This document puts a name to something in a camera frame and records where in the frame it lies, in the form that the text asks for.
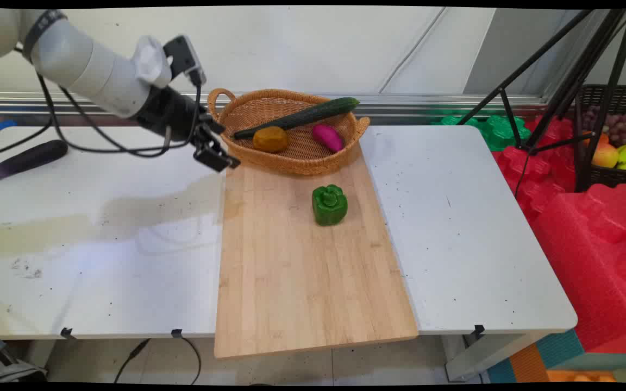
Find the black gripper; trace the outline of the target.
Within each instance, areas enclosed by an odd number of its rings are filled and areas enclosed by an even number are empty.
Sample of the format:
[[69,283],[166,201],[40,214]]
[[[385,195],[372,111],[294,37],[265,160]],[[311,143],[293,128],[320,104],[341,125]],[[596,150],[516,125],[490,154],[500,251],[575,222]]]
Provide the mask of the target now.
[[216,173],[235,170],[241,161],[228,154],[212,134],[221,135],[224,127],[201,105],[201,92],[202,87],[196,87],[193,100],[169,86],[151,86],[146,102],[136,113],[136,122],[159,136],[170,133],[170,141],[193,143],[193,159]]

